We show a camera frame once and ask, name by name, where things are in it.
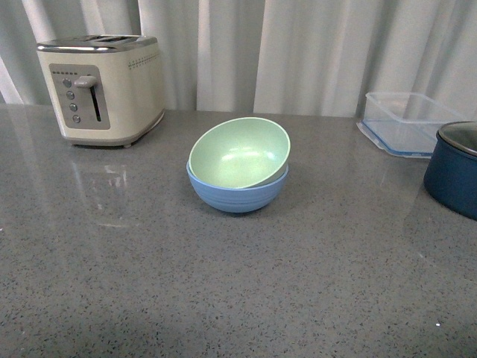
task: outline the toaster slot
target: toaster slot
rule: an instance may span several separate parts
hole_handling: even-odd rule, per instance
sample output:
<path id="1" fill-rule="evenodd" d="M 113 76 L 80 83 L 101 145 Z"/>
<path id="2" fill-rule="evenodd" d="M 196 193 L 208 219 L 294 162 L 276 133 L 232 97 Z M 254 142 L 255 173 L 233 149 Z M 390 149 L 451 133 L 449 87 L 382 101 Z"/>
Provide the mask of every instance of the toaster slot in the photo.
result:
<path id="1" fill-rule="evenodd" d="M 99 40 L 103 39 L 105 37 L 109 37 L 106 35 L 93 35 L 93 36 L 85 36 L 85 37 L 78 37 L 76 40 L 81 40 L 81 41 L 94 41 L 94 40 Z"/>
<path id="2" fill-rule="evenodd" d="M 118 41 L 128 40 L 130 38 L 131 36 L 117 36 L 117 37 L 111 37 L 109 39 L 101 40 L 101 42 L 102 43 L 117 43 Z"/>
<path id="3" fill-rule="evenodd" d="M 96 98 L 95 87 L 90 87 L 89 91 L 91 92 L 92 103 L 95 106 L 96 120 L 101 122 L 101 114 L 99 113 L 98 99 Z"/>

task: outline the pot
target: pot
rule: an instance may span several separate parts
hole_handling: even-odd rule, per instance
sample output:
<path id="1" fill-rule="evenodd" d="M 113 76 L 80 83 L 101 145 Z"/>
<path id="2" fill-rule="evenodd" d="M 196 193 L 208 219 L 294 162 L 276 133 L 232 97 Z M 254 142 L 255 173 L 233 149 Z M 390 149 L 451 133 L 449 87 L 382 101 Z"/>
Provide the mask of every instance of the pot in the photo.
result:
<path id="1" fill-rule="evenodd" d="M 477 122 L 442 126 L 424 187 L 451 210 L 477 220 Z"/>

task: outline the stainless steel lid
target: stainless steel lid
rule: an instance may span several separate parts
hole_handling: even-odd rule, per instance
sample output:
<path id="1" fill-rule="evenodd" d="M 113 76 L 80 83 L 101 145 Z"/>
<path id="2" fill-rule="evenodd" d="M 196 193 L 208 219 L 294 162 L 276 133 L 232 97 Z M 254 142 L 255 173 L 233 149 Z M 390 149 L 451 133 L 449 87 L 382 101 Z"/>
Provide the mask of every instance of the stainless steel lid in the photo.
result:
<path id="1" fill-rule="evenodd" d="M 437 133 L 451 146 L 477 157 L 477 122 L 449 123 Z"/>

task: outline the toaster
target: toaster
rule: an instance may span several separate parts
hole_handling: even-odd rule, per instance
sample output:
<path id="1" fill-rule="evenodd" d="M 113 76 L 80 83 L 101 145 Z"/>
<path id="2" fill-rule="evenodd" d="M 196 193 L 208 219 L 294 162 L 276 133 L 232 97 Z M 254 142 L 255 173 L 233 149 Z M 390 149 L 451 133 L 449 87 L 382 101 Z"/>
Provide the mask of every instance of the toaster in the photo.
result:
<path id="1" fill-rule="evenodd" d="M 128 147 L 164 115 L 157 39 L 90 35 L 37 44 L 62 136 Z"/>

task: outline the blue bowl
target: blue bowl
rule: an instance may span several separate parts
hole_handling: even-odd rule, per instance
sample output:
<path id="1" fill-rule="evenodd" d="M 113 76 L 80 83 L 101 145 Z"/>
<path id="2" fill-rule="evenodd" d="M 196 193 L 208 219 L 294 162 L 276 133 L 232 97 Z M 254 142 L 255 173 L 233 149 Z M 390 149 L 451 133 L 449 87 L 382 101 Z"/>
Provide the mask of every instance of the blue bowl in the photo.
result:
<path id="1" fill-rule="evenodd" d="M 274 182 L 243 189 L 223 188 L 204 183 L 191 173 L 189 163 L 187 174 L 195 192 L 211 207 L 228 213 L 248 213 L 264 207 L 276 198 L 285 184 L 288 166 L 285 173 Z"/>

